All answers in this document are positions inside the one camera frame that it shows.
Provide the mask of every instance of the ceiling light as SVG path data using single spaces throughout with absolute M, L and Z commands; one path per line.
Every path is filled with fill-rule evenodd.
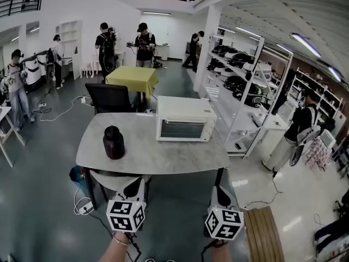
M 235 33 L 235 31 L 230 30 L 230 29 L 225 29 L 225 28 L 223 28 L 223 27 L 218 27 L 218 29 L 225 30 L 225 31 L 229 31 L 229 32 L 231 32 L 231 33 Z
M 328 67 L 328 69 L 331 71 L 332 75 L 334 75 L 334 77 L 338 80 L 340 80 L 340 76 L 337 74 L 337 72 L 335 71 L 335 69 L 333 69 L 332 67 Z
M 247 32 L 247 33 L 250 33 L 251 35 L 254 35 L 254 36 L 257 36 L 257 37 L 261 38 L 261 36 L 255 34 L 255 33 L 253 33 L 253 32 L 250 32 L 250 31 L 248 31 L 248 30 L 246 30 L 246 29 L 243 29 L 243 28 L 241 28 L 241 27 L 236 26 L 235 28 L 236 28 L 236 29 L 239 29 L 239 30 L 241 30 L 241 31 L 245 31 L 245 32 Z
M 299 34 L 292 34 L 292 36 L 299 42 L 301 42 L 308 50 L 310 50 L 314 55 L 317 57 L 321 57 L 321 54 L 312 46 L 310 45 L 301 35 Z
M 156 13 L 154 11 L 144 11 L 144 14 L 152 14 L 152 15 L 171 15 L 170 13 Z
M 253 40 L 256 40 L 256 41 L 259 41 L 258 39 L 256 39 L 256 38 L 253 38 L 253 37 L 251 37 L 251 36 L 249 36 L 249 38 L 251 38 L 251 39 L 253 39 Z
M 30 30 L 29 33 L 32 33 L 32 32 L 34 32 L 34 31 L 36 31 L 36 30 L 39 30 L 39 29 L 40 29 L 40 27 L 35 28 L 35 29 L 33 29 L 33 30 Z
M 282 48 L 285 51 L 288 51 L 290 54 L 293 54 L 292 51 L 288 50 L 287 48 L 283 47 L 282 45 L 276 44 L 278 47 Z

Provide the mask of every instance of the oven window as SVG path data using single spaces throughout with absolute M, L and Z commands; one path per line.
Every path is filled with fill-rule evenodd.
M 204 123 L 200 122 L 166 122 L 163 120 L 161 124 L 161 137 L 199 139 L 204 125 Z

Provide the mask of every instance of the oven door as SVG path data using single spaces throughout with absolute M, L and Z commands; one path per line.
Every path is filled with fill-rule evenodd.
M 201 141 L 205 120 L 161 120 L 160 141 Z

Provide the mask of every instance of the white shirt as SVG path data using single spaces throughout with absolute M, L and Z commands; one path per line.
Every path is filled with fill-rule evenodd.
M 53 52 L 53 56 L 55 57 L 55 62 L 57 62 L 58 65 L 62 66 L 62 58 L 64 57 L 62 44 L 58 41 L 53 41 L 51 50 Z

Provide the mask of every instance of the controller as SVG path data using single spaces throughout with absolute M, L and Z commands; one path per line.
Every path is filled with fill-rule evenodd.
M 135 233 L 145 220 L 145 180 L 136 177 L 126 182 L 110 200 L 107 218 L 113 231 Z
M 214 186 L 208 217 L 205 221 L 206 231 L 213 239 L 234 240 L 244 228 L 244 213 L 228 208 L 233 196 L 223 187 Z

